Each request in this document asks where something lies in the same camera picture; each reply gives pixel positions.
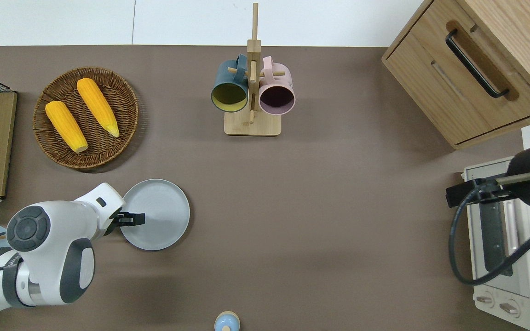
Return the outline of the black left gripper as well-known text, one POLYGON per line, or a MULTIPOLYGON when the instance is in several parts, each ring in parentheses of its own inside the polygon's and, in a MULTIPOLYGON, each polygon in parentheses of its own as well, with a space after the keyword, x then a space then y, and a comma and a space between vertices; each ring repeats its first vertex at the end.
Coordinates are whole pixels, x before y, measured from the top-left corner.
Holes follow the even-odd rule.
POLYGON ((139 226, 145 224, 146 215, 143 212, 133 212, 129 213, 127 211, 122 211, 122 208, 119 208, 111 214, 110 224, 107 227, 104 235, 109 235, 116 228, 127 227, 127 226, 139 226))

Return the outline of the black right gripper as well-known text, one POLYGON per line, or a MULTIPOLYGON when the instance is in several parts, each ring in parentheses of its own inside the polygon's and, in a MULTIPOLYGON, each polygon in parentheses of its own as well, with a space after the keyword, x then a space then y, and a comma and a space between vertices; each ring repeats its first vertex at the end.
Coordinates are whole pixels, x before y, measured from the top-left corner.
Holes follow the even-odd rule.
POLYGON ((479 180, 482 188, 477 192, 478 182, 464 182, 446 189, 449 208, 461 204, 499 202, 519 199, 530 206, 530 148, 511 159, 507 171, 498 177, 479 180))

